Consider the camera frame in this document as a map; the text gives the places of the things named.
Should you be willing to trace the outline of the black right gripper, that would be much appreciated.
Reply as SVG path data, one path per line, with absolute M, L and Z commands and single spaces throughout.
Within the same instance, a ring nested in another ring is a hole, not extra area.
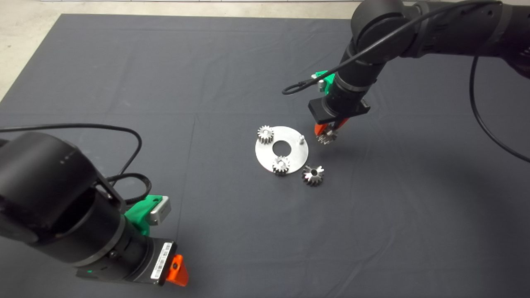
M 365 101 L 365 94 L 365 91 L 352 91 L 334 81 L 328 94 L 310 100 L 308 108 L 316 121 L 315 136 L 322 135 L 329 123 L 335 122 L 335 130 L 338 130 L 349 118 L 368 113 L 371 106 Z

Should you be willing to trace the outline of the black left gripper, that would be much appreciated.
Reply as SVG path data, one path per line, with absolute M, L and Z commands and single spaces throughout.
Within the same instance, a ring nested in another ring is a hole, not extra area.
M 185 287 L 189 275 L 182 255 L 176 255 L 177 243 L 170 239 L 147 238 L 145 249 L 129 245 L 117 258 L 104 257 L 107 263 L 95 263 L 77 270 L 87 281 L 118 284 L 163 286 L 166 281 Z

